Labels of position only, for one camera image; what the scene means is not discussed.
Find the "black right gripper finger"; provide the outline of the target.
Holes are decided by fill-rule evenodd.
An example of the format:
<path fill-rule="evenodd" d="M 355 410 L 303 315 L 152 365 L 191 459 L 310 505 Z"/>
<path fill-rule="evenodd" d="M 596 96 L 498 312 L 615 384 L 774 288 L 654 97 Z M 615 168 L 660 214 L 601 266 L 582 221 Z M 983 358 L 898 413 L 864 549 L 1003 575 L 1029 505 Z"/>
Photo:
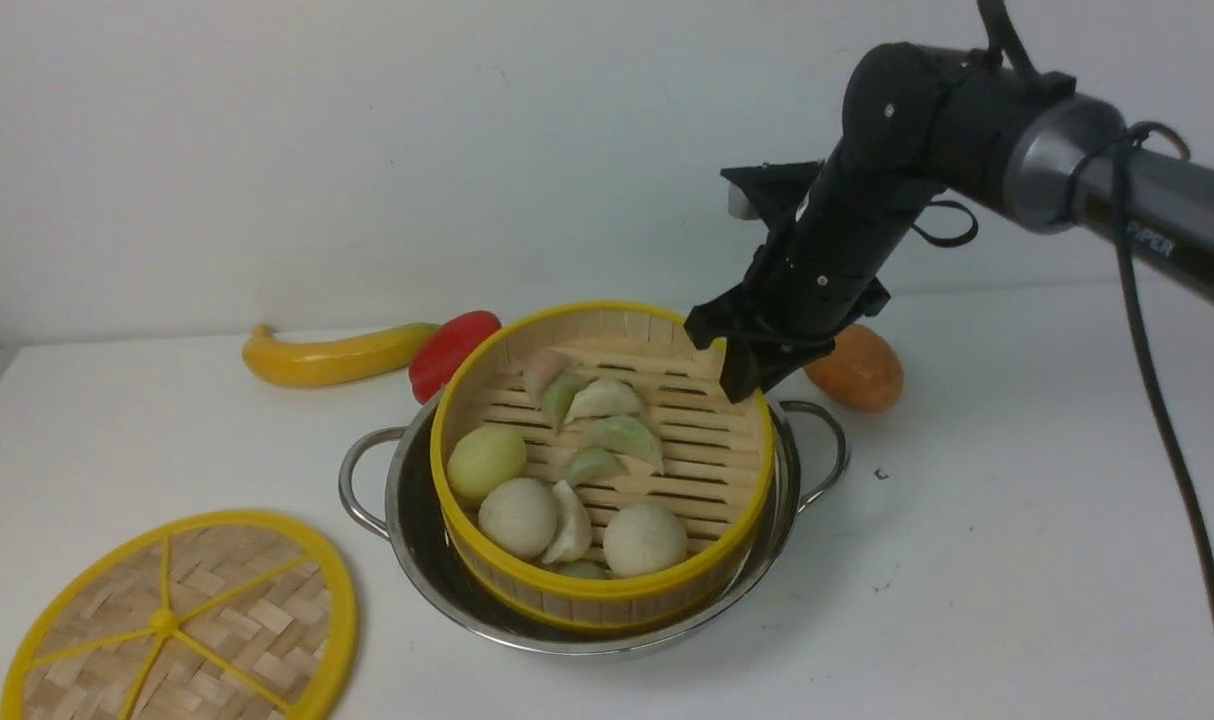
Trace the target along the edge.
<path fill-rule="evenodd" d="M 759 351 L 766 342 L 758 334 L 734 334 L 724 342 L 724 363 L 717 384 L 730 404 L 741 404 L 764 391 L 764 368 Z"/>

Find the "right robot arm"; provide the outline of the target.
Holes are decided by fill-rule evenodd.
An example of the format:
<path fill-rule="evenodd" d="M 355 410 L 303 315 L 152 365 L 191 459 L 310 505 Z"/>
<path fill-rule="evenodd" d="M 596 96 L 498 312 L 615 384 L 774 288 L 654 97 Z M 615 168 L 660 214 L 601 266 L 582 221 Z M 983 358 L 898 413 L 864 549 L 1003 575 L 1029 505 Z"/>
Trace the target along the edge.
<path fill-rule="evenodd" d="M 947 191 L 1036 234 L 1125 240 L 1214 306 L 1214 169 L 1138 149 L 1142 131 L 1061 73 L 992 51 L 877 46 L 849 79 L 835 149 L 743 279 L 690 310 L 686 336 L 725 342 L 728 399 L 773 389 L 880 313 L 878 272 Z"/>

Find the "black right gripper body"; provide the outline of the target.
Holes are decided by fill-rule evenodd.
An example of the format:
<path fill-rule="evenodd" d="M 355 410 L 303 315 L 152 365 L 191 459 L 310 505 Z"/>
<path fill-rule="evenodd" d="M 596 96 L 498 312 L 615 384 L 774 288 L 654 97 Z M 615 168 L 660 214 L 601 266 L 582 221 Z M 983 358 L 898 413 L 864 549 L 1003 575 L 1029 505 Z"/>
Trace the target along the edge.
<path fill-rule="evenodd" d="M 741 355 L 741 374 L 789 375 L 813 363 L 860 319 L 860 297 L 944 189 L 915 168 L 866 168 L 840 142 L 741 282 L 690 311 L 690 341 L 725 341 Z"/>

